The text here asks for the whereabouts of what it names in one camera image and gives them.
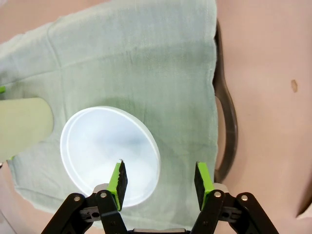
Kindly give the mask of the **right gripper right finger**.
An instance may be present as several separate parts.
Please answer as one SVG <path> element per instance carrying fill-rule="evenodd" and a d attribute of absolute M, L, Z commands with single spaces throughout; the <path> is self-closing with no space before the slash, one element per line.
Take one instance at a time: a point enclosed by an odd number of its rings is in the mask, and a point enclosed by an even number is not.
<path fill-rule="evenodd" d="M 237 234 L 278 233 L 253 194 L 234 197 L 216 189 L 206 163 L 196 163 L 194 182 L 200 213 L 190 233 L 213 234 L 219 221 L 227 222 Z"/>

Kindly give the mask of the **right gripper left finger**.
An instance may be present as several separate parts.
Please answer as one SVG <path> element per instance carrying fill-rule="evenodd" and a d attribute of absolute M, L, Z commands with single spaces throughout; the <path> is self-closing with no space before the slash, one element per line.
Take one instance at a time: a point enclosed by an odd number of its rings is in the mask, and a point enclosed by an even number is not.
<path fill-rule="evenodd" d="M 126 234 L 120 211 L 127 183 L 125 164 L 120 161 L 109 183 L 96 186 L 89 197 L 79 193 L 68 195 L 42 233 L 84 234 L 95 221 L 101 221 L 106 234 Z"/>

